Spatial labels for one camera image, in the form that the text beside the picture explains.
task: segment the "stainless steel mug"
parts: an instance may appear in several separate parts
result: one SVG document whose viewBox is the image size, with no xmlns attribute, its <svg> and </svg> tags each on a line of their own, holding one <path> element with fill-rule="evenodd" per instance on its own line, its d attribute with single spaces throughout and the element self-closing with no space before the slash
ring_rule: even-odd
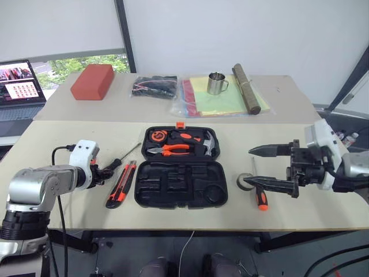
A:
<svg viewBox="0 0 369 277">
<path fill-rule="evenodd" d="M 218 95 L 222 91 L 226 91 L 228 88 L 229 82 L 225 79 L 225 75 L 219 72 L 212 72 L 209 74 L 208 81 L 208 93 L 212 95 Z"/>
</svg>

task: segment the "rolled mat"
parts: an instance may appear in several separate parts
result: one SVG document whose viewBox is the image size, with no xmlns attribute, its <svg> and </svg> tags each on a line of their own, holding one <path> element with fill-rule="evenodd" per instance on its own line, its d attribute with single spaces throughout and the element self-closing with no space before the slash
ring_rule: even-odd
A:
<svg viewBox="0 0 369 277">
<path fill-rule="evenodd" d="M 248 114 L 259 114 L 260 113 L 260 105 L 255 97 L 254 91 L 248 81 L 242 66 L 239 63 L 236 63 L 232 68 L 233 74 L 235 75 L 237 84 L 241 90 L 241 95 L 246 105 Z"/>
</svg>

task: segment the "orange pliers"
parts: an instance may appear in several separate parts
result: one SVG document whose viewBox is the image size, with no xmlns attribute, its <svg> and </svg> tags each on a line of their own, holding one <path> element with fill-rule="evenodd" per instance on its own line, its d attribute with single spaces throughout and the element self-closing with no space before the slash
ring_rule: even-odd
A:
<svg viewBox="0 0 369 277">
<path fill-rule="evenodd" d="M 190 146 L 188 144 L 173 144 L 173 145 L 165 144 L 163 147 L 150 148 L 148 149 L 148 152 L 152 154 L 161 153 L 164 157 L 169 157 L 171 155 L 188 155 L 189 154 L 189 152 L 172 152 L 171 151 L 171 150 L 176 150 L 176 149 L 190 149 Z"/>
</svg>

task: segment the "cup handle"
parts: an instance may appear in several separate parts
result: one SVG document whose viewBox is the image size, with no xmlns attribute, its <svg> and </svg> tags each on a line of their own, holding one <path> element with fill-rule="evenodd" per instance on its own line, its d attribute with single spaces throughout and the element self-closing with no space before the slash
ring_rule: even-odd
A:
<svg viewBox="0 0 369 277">
<path fill-rule="evenodd" d="M 226 90 L 228 89 L 229 82 L 228 82 L 227 80 L 224 80 L 223 84 L 224 84 L 224 83 L 227 83 L 227 86 L 226 86 L 226 88 L 225 88 L 225 89 L 222 89 L 221 91 L 226 91 Z"/>
</svg>

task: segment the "laptop keyboard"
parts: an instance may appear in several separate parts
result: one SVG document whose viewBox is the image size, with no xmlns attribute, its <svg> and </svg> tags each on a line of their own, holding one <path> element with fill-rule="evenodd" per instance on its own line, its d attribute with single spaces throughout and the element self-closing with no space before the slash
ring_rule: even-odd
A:
<svg viewBox="0 0 369 277">
<path fill-rule="evenodd" d="M 0 110 L 0 121 L 32 119 L 41 109 L 42 106 Z"/>
</svg>

